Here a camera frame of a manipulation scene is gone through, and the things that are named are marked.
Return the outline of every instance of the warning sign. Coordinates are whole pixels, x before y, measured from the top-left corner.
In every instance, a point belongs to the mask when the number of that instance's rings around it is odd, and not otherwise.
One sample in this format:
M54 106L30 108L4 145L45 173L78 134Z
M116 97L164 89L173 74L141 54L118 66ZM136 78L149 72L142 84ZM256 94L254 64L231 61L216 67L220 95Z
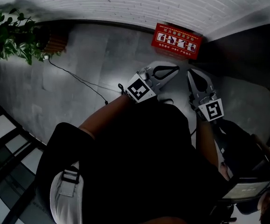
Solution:
M152 46L164 49L171 54L176 53L178 54L177 57L182 55L196 60L201 41L202 38L200 36L158 23L152 40Z

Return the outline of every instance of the screen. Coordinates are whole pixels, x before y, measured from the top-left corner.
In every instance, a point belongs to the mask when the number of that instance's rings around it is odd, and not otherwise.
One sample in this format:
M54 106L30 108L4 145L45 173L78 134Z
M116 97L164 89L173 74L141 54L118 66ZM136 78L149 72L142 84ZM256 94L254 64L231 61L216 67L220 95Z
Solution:
M269 185L267 182L254 182L254 183L238 183L236 184L223 199L238 199L257 196L264 188Z

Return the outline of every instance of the white brick wall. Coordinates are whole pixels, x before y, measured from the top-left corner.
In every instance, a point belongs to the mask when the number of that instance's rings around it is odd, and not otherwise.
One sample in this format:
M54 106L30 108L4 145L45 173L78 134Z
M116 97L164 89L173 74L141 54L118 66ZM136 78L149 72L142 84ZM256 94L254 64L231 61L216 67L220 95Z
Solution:
M0 4L15 0L0 0ZM205 36L270 6L270 0L26 0L24 8L39 7L38 20L94 19L155 28L173 23Z

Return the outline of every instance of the concrete floor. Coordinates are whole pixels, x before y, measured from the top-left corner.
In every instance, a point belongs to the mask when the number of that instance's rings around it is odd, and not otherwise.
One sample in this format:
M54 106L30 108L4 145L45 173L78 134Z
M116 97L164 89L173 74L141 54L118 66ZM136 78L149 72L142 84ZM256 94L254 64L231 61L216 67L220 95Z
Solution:
M188 103L186 70L193 67L157 54L151 47L152 35L105 25L76 25L67 50L52 62L93 86L109 102L120 95L118 83L125 85L140 68L153 61L170 61L180 66L179 74L163 88L160 98L172 98L189 120L190 131L196 126L195 114ZM219 90L225 119L234 121L263 141L270 136L270 92L245 81L213 77ZM70 74L34 60L28 66L12 57L0 61L0 105L23 127L47 143L60 122L80 125L104 100L79 83Z

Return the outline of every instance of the potted plant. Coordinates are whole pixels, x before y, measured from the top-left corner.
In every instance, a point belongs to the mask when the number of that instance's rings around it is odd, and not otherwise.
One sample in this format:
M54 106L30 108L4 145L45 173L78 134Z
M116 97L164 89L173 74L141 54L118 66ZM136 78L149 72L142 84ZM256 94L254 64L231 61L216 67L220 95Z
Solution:
M17 13L17 21L11 17L5 21L5 16L0 12L0 59L8 59L12 55L26 59L31 65L32 57L43 62L47 54L59 54L65 49L67 36L51 32L48 26L36 26L31 17L26 18L17 9L12 9L10 14Z

